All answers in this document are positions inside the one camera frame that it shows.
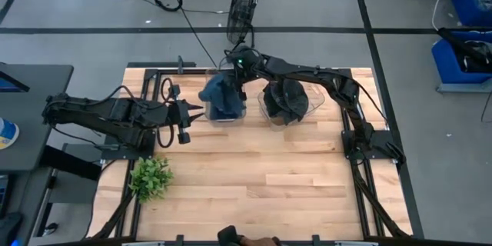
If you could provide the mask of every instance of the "blue storage box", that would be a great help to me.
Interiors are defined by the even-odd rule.
[[[453,35],[465,41],[477,40],[492,43],[492,32],[453,32]],[[449,42],[443,39],[434,45],[432,55],[434,55],[437,70],[443,84],[480,84],[492,78],[492,73],[465,73],[461,71],[453,48]]]
[[[452,0],[461,23],[468,26],[491,27],[492,11],[479,8],[477,0]]]

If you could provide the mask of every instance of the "concrete floor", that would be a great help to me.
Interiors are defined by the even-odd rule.
[[[431,28],[435,0],[365,1],[373,28]],[[0,0],[0,6],[6,2]],[[184,0],[184,6],[228,10],[229,2]],[[194,27],[227,24],[225,15],[188,13],[188,17]],[[257,27],[363,27],[357,0],[260,0],[253,23]],[[442,0],[436,23],[458,26],[450,0]],[[163,12],[140,0],[15,0],[0,24],[0,61],[74,65],[68,93],[88,98],[103,98],[119,85],[129,62],[169,62],[181,55],[199,66],[211,65],[191,33],[5,34],[12,28],[163,27],[186,28],[187,24],[180,13]],[[216,61],[223,49],[231,47],[225,34],[199,36]],[[431,55],[436,35],[375,38],[425,237],[492,243],[492,186],[488,181],[492,178],[488,151],[492,125],[480,123],[487,96],[435,92],[440,81]],[[256,44],[260,52],[293,63],[373,66],[364,34],[258,33]],[[61,129],[102,141],[83,128]],[[56,133],[49,139],[55,147],[65,142],[79,143]],[[88,211],[89,204],[55,207],[50,221],[60,223],[60,229],[32,244],[80,239],[87,228]]]

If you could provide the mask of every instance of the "wooden table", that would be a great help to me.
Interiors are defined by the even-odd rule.
[[[351,70],[379,104],[371,69]],[[135,95],[141,93],[144,72],[145,68],[125,72],[123,84]],[[203,105],[198,100],[203,75],[169,77],[181,86],[181,99]],[[272,131],[257,99],[265,84],[246,84],[247,115],[239,125],[217,126],[201,117],[188,129],[191,143],[156,147],[156,156],[170,159],[175,180],[165,199],[141,206],[138,240],[173,241],[183,234],[186,241],[216,241],[217,232],[230,224],[250,238],[309,241],[319,234],[321,240],[362,239],[351,169],[343,155],[339,106],[322,90],[326,100],[314,114],[283,131]],[[361,105],[367,120],[376,129],[384,128],[384,119],[362,92]],[[168,140],[164,128],[161,136]],[[381,204],[411,233],[396,167],[390,160],[372,160],[371,166]],[[89,236],[118,206],[126,168],[127,161],[116,161],[101,177]],[[376,235],[367,200],[366,206],[371,234]]]

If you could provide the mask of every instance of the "fan grille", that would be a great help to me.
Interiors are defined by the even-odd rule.
[[[242,42],[251,27],[256,0],[232,0],[228,19],[228,40]]]

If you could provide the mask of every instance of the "green plant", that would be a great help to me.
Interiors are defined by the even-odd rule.
[[[163,198],[164,191],[168,189],[174,178],[171,169],[166,169],[168,166],[167,158],[138,159],[138,163],[131,171],[130,189],[141,203]]]

